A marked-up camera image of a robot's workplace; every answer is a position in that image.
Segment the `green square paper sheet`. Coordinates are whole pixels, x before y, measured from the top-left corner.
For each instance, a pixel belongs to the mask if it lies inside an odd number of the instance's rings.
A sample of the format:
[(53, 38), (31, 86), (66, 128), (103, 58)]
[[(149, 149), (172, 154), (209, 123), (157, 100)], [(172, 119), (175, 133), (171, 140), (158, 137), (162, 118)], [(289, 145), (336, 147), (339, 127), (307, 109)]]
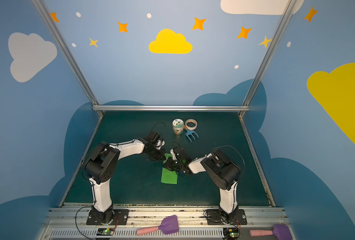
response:
[[(169, 160), (172, 157), (171, 154), (165, 154), (166, 160)], [(170, 184), (170, 185), (177, 185), (178, 184), (178, 174), (175, 172), (168, 171), (167, 169), (163, 168), (162, 164), (162, 173), (161, 173), (161, 183), (163, 184)]]

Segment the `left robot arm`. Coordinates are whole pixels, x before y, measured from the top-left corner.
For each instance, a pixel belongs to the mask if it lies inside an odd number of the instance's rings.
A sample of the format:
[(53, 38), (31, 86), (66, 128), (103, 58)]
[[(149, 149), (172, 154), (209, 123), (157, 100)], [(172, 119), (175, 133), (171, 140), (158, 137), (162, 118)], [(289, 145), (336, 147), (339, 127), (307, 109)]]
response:
[(100, 143), (83, 165), (91, 182), (93, 204), (86, 224), (88, 226), (126, 225), (129, 210), (115, 210), (110, 197), (110, 179), (119, 160), (132, 155), (146, 154), (152, 161), (164, 161), (163, 139), (134, 139), (129, 142)]

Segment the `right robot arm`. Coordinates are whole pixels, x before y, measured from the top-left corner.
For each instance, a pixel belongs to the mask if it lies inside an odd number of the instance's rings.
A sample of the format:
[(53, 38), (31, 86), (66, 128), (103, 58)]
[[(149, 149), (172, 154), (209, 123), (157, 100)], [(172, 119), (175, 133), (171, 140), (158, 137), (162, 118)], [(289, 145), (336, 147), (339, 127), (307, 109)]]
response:
[(206, 172), (210, 179), (220, 190), (220, 203), (217, 215), (210, 216), (205, 213), (205, 218), (211, 224), (232, 224), (237, 220), (239, 205), (237, 202), (237, 186), (244, 174), (240, 168), (220, 147), (201, 158), (191, 159), (182, 147), (173, 148), (171, 156), (165, 158), (163, 168), (178, 174), (194, 175)]

